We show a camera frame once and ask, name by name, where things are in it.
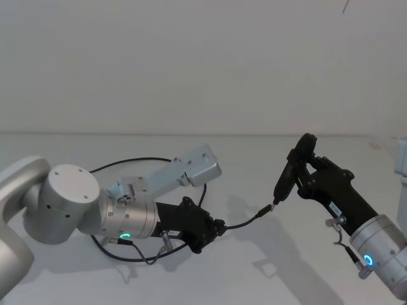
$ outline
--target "white table surface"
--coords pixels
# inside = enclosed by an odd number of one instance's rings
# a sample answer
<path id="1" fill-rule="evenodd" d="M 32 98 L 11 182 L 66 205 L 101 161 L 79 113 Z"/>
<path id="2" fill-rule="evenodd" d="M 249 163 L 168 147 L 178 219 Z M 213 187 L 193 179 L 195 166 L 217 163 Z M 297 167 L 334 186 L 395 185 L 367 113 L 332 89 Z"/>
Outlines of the white table surface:
<path id="1" fill-rule="evenodd" d="M 96 168 L 124 158 L 175 157 L 203 143 L 211 145 L 223 169 L 208 186 L 203 207 L 236 224 L 272 200 L 273 187 L 298 137 L 162 137 L 103 135 L 0 135 L 0 168 L 30 154 L 51 165 L 73 163 Z M 355 173 L 354 187 L 378 211 L 396 220 L 401 185 L 393 160 L 364 137 L 321 137 L 316 153 Z M 102 187 L 121 175 L 144 175 L 162 166 L 147 162 L 117 166 L 97 174 Z M 200 189 L 180 188 L 162 200 L 178 204 L 183 195 L 198 200 Z M 31 247 L 30 273 L 1 305 L 350 305 L 402 304 L 371 275 L 357 277 L 336 233 L 325 226 L 328 213 L 295 192 L 274 213 L 225 234 L 195 255 L 185 248 L 154 266 L 114 261 L 89 237 L 75 232 L 64 244 L 30 239 L 21 215 L 10 222 Z M 161 245 L 138 241 L 146 254 Z M 133 249 L 109 248 L 135 257 Z"/>

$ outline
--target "cable clip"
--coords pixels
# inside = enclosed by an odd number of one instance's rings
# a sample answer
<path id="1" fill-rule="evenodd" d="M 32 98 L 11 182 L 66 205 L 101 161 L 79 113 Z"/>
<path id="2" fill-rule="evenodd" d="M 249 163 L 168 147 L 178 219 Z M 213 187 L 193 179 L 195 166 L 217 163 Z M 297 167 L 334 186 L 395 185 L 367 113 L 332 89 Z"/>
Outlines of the cable clip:
<path id="1" fill-rule="evenodd" d="M 355 263 L 356 268 L 359 270 L 359 278 L 362 280 L 365 280 L 368 278 L 368 276 L 371 274 L 373 269 L 371 269 L 369 266 L 364 266 L 361 261 Z"/>
<path id="2" fill-rule="evenodd" d="M 163 246 L 162 250 L 164 250 L 166 252 L 172 251 L 174 249 L 174 247 L 172 246 L 170 237 L 168 236 L 168 232 L 162 231 L 161 238 L 163 239 L 163 242 L 164 242 L 164 246 Z"/>
<path id="3" fill-rule="evenodd" d="M 325 225 L 327 227 L 333 227 L 333 229 L 338 233 L 341 231 L 340 226 L 343 226 L 344 224 L 346 224 L 345 216 L 325 220 Z"/>

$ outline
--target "small sticker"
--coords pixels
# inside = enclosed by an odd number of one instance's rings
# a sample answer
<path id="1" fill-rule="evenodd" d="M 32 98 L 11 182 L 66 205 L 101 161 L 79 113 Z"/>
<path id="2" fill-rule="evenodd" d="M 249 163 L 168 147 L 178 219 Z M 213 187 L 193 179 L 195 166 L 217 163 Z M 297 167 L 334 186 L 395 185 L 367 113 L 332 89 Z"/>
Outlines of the small sticker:
<path id="1" fill-rule="evenodd" d="M 180 231 L 168 231 L 169 236 L 178 236 L 179 233 L 181 233 L 181 232 Z"/>
<path id="2" fill-rule="evenodd" d="M 342 215 L 342 211 L 333 202 L 329 204 L 329 208 L 336 214 L 336 216 L 339 217 Z"/>

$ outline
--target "cable connector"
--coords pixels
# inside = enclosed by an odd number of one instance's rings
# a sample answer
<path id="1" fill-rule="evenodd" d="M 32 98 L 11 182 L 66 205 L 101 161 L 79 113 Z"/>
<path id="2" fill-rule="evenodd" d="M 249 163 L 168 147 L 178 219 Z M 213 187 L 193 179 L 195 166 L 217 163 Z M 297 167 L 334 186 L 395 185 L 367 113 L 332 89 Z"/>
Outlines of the cable connector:
<path id="1" fill-rule="evenodd" d="M 267 206 L 265 206 L 264 208 L 262 208 L 260 211 L 258 211 L 255 217 L 256 217 L 256 218 L 263 217 L 263 216 L 266 215 L 268 212 L 272 212 L 274 208 L 275 208 L 275 205 L 274 205 L 274 204 L 272 204 L 272 205 L 267 205 Z"/>
<path id="2" fill-rule="evenodd" d="M 114 243 L 117 245 L 126 245 L 126 246 L 132 246 L 133 242 L 131 240 L 125 240 L 123 238 L 116 238 L 116 237 L 112 237 L 109 240 L 109 243 Z"/>

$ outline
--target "blue led ring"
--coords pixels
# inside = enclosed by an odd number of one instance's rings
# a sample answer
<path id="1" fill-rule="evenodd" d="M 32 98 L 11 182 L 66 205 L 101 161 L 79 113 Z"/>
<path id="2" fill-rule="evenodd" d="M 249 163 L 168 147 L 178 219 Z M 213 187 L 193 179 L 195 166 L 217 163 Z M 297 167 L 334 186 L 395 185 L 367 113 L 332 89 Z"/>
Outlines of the blue led ring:
<path id="1" fill-rule="evenodd" d="M 369 266 L 373 265 L 373 259 L 372 259 L 370 256 L 368 256 L 368 255 L 366 254 L 363 258 L 364 258 L 364 261 L 365 261 Z"/>

